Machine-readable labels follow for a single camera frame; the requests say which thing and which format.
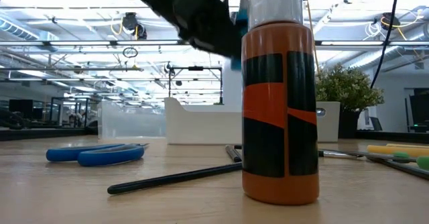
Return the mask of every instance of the potted plant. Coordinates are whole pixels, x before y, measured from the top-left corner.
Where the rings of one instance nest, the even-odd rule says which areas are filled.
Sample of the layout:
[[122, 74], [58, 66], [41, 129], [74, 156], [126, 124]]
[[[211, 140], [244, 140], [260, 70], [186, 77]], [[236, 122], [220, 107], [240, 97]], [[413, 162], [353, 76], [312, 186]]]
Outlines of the potted plant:
[[317, 101], [341, 103], [339, 138], [354, 138], [360, 113], [384, 103], [383, 91], [371, 89], [370, 84], [368, 75], [358, 68], [345, 68], [340, 64], [316, 76]]

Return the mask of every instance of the black stripe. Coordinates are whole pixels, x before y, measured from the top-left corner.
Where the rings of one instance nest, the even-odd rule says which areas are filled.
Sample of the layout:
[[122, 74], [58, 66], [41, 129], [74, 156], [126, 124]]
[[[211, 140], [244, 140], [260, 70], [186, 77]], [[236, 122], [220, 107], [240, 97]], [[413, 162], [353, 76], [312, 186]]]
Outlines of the black stripe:
[[317, 173], [317, 127], [314, 124], [288, 116], [289, 175]]
[[[316, 114], [313, 56], [288, 52], [288, 107]], [[288, 116], [289, 174], [316, 174], [318, 166], [317, 127], [294, 116]]]
[[303, 52], [288, 52], [288, 107], [316, 111], [313, 56]]
[[243, 85], [283, 82], [283, 58], [281, 54], [266, 54], [249, 58], [243, 63]]
[[284, 129], [244, 117], [243, 169], [260, 176], [284, 177]]

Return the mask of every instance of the white box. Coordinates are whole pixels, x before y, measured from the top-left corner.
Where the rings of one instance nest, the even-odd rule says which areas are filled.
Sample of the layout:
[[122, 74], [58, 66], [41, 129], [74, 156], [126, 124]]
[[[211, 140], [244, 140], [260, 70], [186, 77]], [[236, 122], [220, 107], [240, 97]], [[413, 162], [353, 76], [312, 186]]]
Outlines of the white box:
[[[241, 112], [221, 112], [222, 106], [206, 106], [206, 111], [187, 111], [175, 98], [165, 98], [164, 102], [169, 144], [242, 143]], [[340, 103], [317, 102], [316, 108], [319, 112], [318, 142], [337, 142]]]
[[166, 136], [166, 117], [163, 112], [141, 107], [122, 107], [112, 101], [98, 106], [100, 142], [125, 141]]

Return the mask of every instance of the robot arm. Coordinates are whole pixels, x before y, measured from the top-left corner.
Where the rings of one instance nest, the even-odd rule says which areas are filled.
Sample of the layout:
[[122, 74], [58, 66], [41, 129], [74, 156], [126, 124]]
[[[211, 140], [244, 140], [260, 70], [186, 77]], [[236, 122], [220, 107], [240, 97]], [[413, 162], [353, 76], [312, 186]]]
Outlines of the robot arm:
[[231, 21], [228, 0], [142, 1], [176, 26], [179, 37], [194, 48], [241, 57], [241, 34]]

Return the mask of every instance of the label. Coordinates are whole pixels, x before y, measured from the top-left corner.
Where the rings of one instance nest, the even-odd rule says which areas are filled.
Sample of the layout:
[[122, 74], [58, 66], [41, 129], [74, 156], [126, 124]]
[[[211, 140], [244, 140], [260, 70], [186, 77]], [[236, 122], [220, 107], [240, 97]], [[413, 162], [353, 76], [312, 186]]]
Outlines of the label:
[[316, 174], [318, 150], [313, 56], [288, 52], [286, 64], [289, 174]]
[[243, 63], [243, 169], [284, 177], [283, 57], [267, 54]]

